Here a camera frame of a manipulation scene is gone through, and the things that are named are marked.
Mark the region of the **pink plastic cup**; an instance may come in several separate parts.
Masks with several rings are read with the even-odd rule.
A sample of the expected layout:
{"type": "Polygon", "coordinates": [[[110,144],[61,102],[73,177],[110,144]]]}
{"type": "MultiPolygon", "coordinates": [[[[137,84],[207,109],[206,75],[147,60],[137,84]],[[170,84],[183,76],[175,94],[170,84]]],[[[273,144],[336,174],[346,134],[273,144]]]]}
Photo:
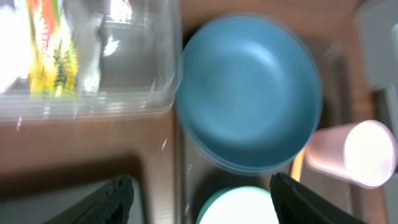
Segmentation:
{"type": "Polygon", "coordinates": [[[397,142],[383,123],[366,120],[318,130],[304,158],[319,173],[375,189],[396,169],[397,142]]]}

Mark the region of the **yellow green snack wrapper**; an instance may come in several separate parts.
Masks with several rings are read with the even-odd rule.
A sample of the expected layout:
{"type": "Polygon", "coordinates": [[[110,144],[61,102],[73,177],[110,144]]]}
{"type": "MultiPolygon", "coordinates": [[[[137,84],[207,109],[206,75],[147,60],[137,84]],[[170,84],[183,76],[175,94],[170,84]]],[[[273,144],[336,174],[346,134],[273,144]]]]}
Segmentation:
{"type": "Polygon", "coordinates": [[[73,24],[59,0],[27,0],[33,97],[73,96],[80,66],[73,24]]]}

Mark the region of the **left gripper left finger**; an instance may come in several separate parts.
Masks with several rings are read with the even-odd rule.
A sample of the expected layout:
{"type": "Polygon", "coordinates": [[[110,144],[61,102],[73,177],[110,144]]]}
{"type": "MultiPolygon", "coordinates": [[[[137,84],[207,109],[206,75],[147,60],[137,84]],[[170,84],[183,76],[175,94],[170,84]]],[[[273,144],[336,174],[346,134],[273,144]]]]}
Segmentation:
{"type": "Polygon", "coordinates": [[[132,179],[120,175],[45,224],[126,224],[133,201],[132,179]]]}

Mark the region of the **white tissue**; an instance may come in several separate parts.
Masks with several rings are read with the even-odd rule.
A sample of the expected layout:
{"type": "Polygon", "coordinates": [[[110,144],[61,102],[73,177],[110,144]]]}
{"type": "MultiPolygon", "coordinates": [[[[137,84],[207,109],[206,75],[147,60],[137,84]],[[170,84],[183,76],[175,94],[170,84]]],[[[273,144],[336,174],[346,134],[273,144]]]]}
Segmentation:
{"type": "Polygon", "coordinates": [[[24,1],[1,1],[1,93],[26,80],[32,62],[24,1]]]}

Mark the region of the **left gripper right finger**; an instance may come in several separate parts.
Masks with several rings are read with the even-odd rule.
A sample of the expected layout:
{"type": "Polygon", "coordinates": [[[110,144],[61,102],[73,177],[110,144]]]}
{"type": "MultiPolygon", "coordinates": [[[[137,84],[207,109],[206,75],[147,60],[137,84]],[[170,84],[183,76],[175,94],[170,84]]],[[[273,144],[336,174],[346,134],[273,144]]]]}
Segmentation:
{"type": "Polygon", "coordinates": [[[269,187],[280,224],[364,224],[285,173],[274,174],[269,187]]]}

